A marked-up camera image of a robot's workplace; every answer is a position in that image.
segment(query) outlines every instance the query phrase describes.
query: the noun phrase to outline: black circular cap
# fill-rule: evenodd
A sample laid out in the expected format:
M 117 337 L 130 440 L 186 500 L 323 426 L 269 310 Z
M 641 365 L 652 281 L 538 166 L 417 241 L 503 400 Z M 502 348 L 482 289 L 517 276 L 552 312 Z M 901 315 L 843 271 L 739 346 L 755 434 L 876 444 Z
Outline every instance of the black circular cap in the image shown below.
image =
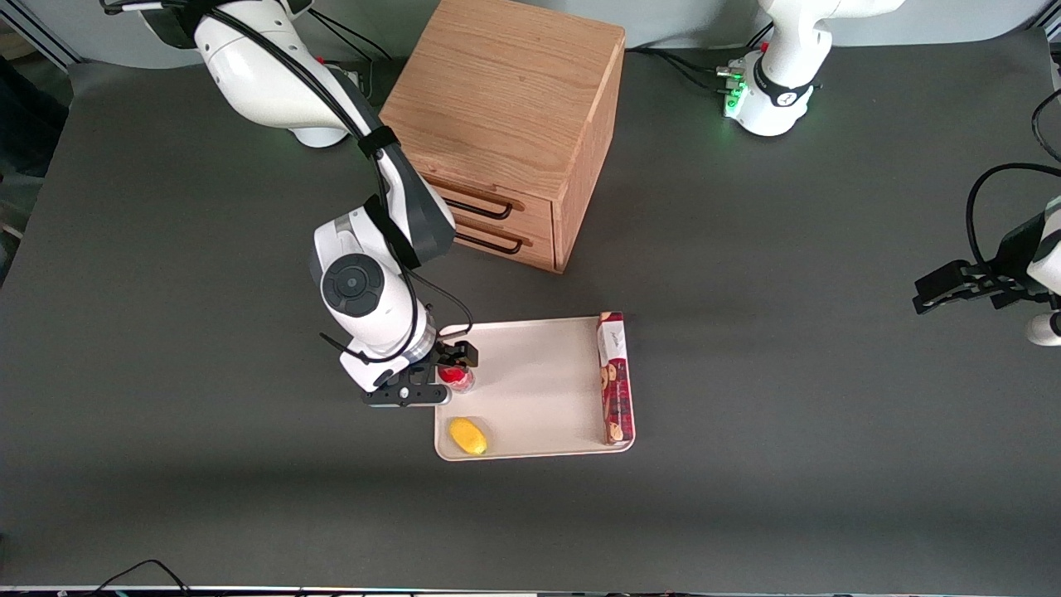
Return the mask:
M 361 296 L 368 288 L 368 274 L 358 265 L 344 267 L 335 274 L 335 289 L 347 298 Z
M 376 310 L 383 294 L 383 268 L 368 254 L 344 254 L 320 279 L 325 301 L 336 312 L 364 317 Z

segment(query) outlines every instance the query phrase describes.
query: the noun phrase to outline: yellow lemon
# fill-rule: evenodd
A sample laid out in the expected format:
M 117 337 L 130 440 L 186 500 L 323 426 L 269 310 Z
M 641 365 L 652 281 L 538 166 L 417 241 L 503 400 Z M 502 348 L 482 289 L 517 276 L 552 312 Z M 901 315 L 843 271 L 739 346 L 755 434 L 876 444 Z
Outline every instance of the yellow lemon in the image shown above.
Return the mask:
M 486 436 L 463 417 L 450 421 L 450 437 L 468 454 L 477 456 L 486 452 Z

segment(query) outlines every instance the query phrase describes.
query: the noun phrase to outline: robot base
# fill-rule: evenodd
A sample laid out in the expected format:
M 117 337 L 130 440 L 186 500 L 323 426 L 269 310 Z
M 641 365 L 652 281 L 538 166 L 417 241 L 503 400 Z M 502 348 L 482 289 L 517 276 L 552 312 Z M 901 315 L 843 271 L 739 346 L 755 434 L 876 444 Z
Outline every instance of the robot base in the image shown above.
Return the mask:
M 730 60 L 729 70 L 751 72 L 752 66 L 762 55 L 762 52 L 755 50 L 743 58 Z M 811 87 L 802 96 L 796 96 L 796 93 L 793 93 L 790 104 L 778 106 L 770 100 L 770 95 L 759 86 L 754 76 L 744 76 L 744 83 L 737 87 L 736 94 L 731 91 L 726 95 L 727 103 L 724 115 L 736 120 L 748 131 L 761 137 L 777 137 L 787 133 L 796 124 L 796 121 L 806 113 L 806 102 L 814 91 L 814 87 Z

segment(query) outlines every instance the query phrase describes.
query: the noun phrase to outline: robotic arm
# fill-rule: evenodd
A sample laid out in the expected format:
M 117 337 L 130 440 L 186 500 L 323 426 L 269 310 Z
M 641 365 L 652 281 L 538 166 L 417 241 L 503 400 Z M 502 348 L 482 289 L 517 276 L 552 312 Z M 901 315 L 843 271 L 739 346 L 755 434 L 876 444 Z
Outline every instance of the robotic arm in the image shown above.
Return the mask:
M 372 406 L 435 405 L 449 399 L 430 377 L 439 362 L 474 366 L 473 349 L 454 354 L 438 343 L 417 300 L 410 269 L 449 250 L 453 215 L 416 172 L 390 128 L 349 77 L 318 63 L 291 17 L 309 2 L 126 0 L 103 4 L 110 14 L 151 11 L 145 20 L 163 41 L 193 45 L 225 99 L 242 116 L 288 128 L 303 144 L 327 146 L 347 134 L 377 168 L 378 193 L 363 207 L 316 229 L 310 268 L 321 301 L 353 338 L 340 363 Z M 471 349 L 469 358 L 467 350 Z M 416 391 L 411 388 L 428 388 Z
M 753 50 L 720 67 L 731 78 L 725 115 L 766 137 L 786 133 L 806 113 L 812 81 L 833 47 L 822 19 L 860 18 L 890 13 L 905 0 L 759 0 L 773 19 L 773 37 L 765 52 Z M 746 76 L 750 65 L 752 76 Z
M 972 200 L 980 185 L 991 174 L 1006 169 L 1047 173 L 1054 170 L 1033 163 L 1011 163 L 988 170 L 971 191 L 970 218 Z M 971 225 L 968 228 L 976 263 L 951 261 L 915 282 L 918 295 L 914 297 L 914 309 L 918 315 L 947 303 L 986 297 L 991 298 L 995 310 L 1022 301 L 1044 303 L 1053 312 L 1032 318 L 1025 336 L 1040 347 L 1061 347 L 1061 305 L 1058 303 L 1061 294 L 1061 196 L 1049 201 L 1044 212 L 1010 230 L 991 260 L 984 260 L 976 245 L 975 231 Z

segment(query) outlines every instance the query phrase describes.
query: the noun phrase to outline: white tray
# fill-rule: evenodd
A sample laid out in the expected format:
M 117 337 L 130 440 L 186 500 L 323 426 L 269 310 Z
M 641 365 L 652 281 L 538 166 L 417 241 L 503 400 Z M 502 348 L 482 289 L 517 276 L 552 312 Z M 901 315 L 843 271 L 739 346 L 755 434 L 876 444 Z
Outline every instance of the white tray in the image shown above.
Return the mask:
M 475 386 L 435 407 L 438 456 L 464 461 L 629 450 L 633 440 L 604 443 L 596 323 L 592 317 L 475 324 L 462 338 L 479 349 Z M 469 455 L 450 438 L 450 421 L 457 417 L 486 435 L 486 454 Z

